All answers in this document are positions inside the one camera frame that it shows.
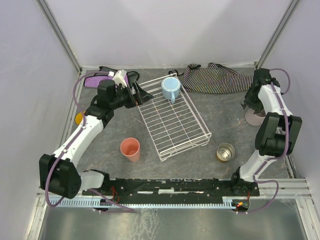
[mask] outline pink cup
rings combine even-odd
[[[120,151],[131,162],[136,162],[140,158],[140,143],[133,137],[128,137],[122,141]]]
[[[263,121],[266,118],[266,113],[265,110],[262,110],[262,112],[255,114],[255,110],[249,108],[245,115],[244,118],[246,120],[246,122],[252,126],[258,127],[260,126]]]

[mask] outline wire dish rack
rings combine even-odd
[[[161,82],[176,75],[139,84],[154,96],[138,109],[161,162],[197,146],[207,145],[212,135],[183,86],[174,104],[164,98]]]

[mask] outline metal cup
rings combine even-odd
[[[228,162],[235,156],[235,148],[229,143],[222,143],[216,151],[216,157],[222,163]]]

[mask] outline mug handle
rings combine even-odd
[[[175,93],[172,91],[171,92],[171,104],[174,104],[176,101]]]

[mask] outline white wall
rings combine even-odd
[[[47,0],[82,66],[259,60],[291,0]]]
[[[320,1],[304,0],[290,19],[269,56],[266,68],[284,68],[291,76],[289,93],[283,96],[290,111],[302,118],[293,159],[300,177],[306,177],[320,213]],[[271,73],[287,87],[286,76]]]
[[[34,0],[0,7],[0,239],[24,237],[39,158],[60,143],[76,70]]]

